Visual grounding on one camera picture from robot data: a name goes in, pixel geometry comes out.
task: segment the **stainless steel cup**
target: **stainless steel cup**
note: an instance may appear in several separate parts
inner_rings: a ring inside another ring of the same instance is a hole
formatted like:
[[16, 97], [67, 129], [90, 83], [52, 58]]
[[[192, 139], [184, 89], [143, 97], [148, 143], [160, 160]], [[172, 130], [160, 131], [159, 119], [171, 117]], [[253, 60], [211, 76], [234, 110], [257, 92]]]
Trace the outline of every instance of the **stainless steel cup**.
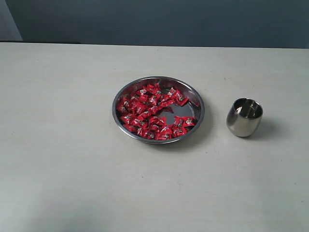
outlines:
[[263, 115], [261, 105], [247, 98], [237, 99], [230, 109], [226, 125], [238, 137], [252, 135], [258, 128]]

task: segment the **gray wall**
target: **gray wall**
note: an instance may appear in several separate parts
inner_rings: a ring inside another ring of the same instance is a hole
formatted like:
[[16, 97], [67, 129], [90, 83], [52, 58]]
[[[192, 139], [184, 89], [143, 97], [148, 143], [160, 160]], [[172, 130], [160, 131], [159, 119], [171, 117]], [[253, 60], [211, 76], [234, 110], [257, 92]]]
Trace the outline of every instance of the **gray wall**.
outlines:
[[309, 0], [6, 0], [26, 41], [305, 48]]

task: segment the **white table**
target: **white table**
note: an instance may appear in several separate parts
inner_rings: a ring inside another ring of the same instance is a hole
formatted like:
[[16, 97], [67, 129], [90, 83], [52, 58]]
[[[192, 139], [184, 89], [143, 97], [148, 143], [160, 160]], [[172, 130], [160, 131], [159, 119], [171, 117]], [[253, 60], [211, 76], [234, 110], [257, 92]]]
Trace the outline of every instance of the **white table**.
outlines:
[[[204, 98], [186, 141], [125, 135], [112, 101], [170, 76]], [[1, 232], [309, 231], [309, 50], [0, 43]], [[261, 103], [250, 139], [237, 98]]]

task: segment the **metal plate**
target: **metal plate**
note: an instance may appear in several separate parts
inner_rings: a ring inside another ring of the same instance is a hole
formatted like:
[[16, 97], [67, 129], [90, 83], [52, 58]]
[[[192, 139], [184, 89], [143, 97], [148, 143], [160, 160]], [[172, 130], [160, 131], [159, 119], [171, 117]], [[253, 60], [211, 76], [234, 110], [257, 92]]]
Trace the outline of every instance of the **metal plate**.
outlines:
[[[117, 104], [120, 101], [122, 96], [125, 96], [127, 94], [131, 94], [132, 92], [135, 92], [139, 89], [141, 89], [143, 86], [146, 86], [147, 84], [154, 85], [155, 83], [159, 83], [159, 86], [162, 89], [163, 93], [167, 93], [171, 87], [174, 87], [176, 89], [179, 89], [181, 93], [189, 98], [189, 102], [181, 106], [176, 106], [174, 104], [171, 105], [173, 109], [173, 114], [169, 112], [162, 112], [160, 116], [165, 116], [167, 118], [168, 124], [174, 123], [174, 116], [193, 116], [195, 120], [197, 121], [196, 125], [190, 129], [190, 131], [180, 137], [169, 139], [169, 140], [150, 140], [150, 139], [144, 139], [141, 138], [131, 132], [129, 132], [126, 128], [123, 127], [123, 122], [120, 120], [120, 114], [116, 110]], [[145, 143], [150, 144], [166, 144], [166, 143], [172, 143], [181, 139], [186, 138], [190, 134], [192, 134], [201, 124], [201, 122], [204, 119], [205, 115], [205, 107], [204, 102], [199, 95], [199, 93], [193, 89], [191, 86], [186, 84], [185, 82], [182, 82], [180, 80], [170, 78], [170, 77], [164, 77], [164, 76], [151, 76], [151, 77], [145, 77], [138, 80], [135, 80], [126, 86], [124, 86], [116, 95], [113, 103], [112, 103], [112, 115], [114, 117], [115, 122], [119, 126], [119, 128], [126, 133], [127, 135], [131, 136], [132, 138], [138, 139]]]

